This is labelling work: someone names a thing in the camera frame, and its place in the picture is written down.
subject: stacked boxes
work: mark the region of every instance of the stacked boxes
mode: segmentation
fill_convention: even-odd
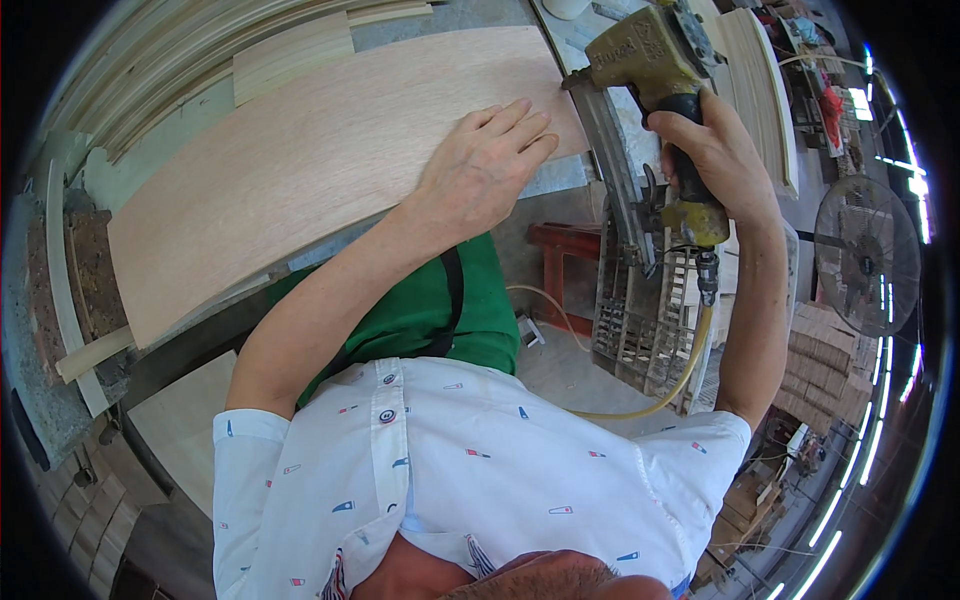
[[[774,406],[821,434],[835,419],[859,424],[873,392],[866,377],[876,360],[876,344],[854,332],[832,308],[816,302],[798,305]]]

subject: black apron strap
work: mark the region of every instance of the black apron strap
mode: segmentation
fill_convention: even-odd
[[[445,327],[438,327],[430,333],[430,343],[417,351],[417,356],[444,357],[453,348],[453,332],[460,322],[464,311],[464,267],[460,262],[457,247],[440,255],[440,261],[446,272],[446,291],[450,295],[450,320]],[[337,355],[330,361],[329,377],[343,371],[353,364],[353,354],[363,346],[361,343],[352,352],[347,352],[347,345],[340,347]]]
[[[450,295],[450,321],[446,327],[435,329],[430,334],[430,343],[420,349],[417,356],[444,357],[453,348],[453,330],[464,312],[464,266],[460,262],[457,247],[440,255],[446,271],[446,291]]]

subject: white shirt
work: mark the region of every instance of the white shirt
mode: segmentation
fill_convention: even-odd
[[[354,365],[292,421],[214,419],[219,598],[348,598],[395,533],[480,578],[573,549],[683,593],[750,427],[693,415],[630,441],[445,358]]]

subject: nail gun handle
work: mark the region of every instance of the nail gun handle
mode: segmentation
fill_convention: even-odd
[[[673,94],[660,100],[657,110],[669,110],[683,115],[697,125],[704,124],[704,115],[700,111],[700,96],[697,94]],[[686,152],[674,146],[673,169],[680,184],[680,198],[692,203],[718,203],[704,180],[693,166],[693,160]]]

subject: yellow air hose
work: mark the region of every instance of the yellow air hose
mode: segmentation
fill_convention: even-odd
[[[532,285],[523,285],[523,284],[508,285],[507,289],[508,290],[529,290],[531,292],[536,292],[541,296],[545,297],[546,299],[550,300],[550,302],[557,307],[557,310],[560,311],[560,314],[566,320],[566,326],[569,328],[570,333],[573,334],[573,338],[577,342],[577,346],[579,346],[580,349],[589,352],[589,349],[584,347],[584,345],[580,343],[580,339],[577,338],[577,334],[573,333],[573,326],[570,324],[570,319],[566,317],[566,313],[564,312],[564,309],[549,294],[547,294],[540,288],[536,288]],[[667,392],[667,395],[664,396],[660,400],[660,402],[657,402],[656,404],[654,404],[649,408],[644,408],[641,411],[634,411],[633,413],[620,413],[620,414],[588,413],[585,411],[570,410],[568,408],[565,409],[566,412],[572,413],[577,417],[581,417],[583,419],[627,420],[627,419],[638,419],[640,417],[646,417],[647,415],[652,415],[653,413],[656,413],[659,409],[669,404],[670,401],[673,400],[673,398],[677,397],[677,394],[680,393],[680,390],[684,388],[684,386],[686,385],[686,382],[690,380],[690,376],[693,374],[693,368],[696,367],[697,361],[700,360],[700,355],[704,353],[704,347],[707,345],[707,334],[710,331],[710,321],[712,320],[712,317],[713,317],[713,307],[703,306],[701,304],[700,310],[703,312],[700,315],[700,322],[697,323],[697,329],[693,333],[693,352],[690,354],[690,360],[686,362],[686,367],[684,367],[684,372],[680,373],[680,379],[677,380],[676,385],[673,386],[672,390]]]

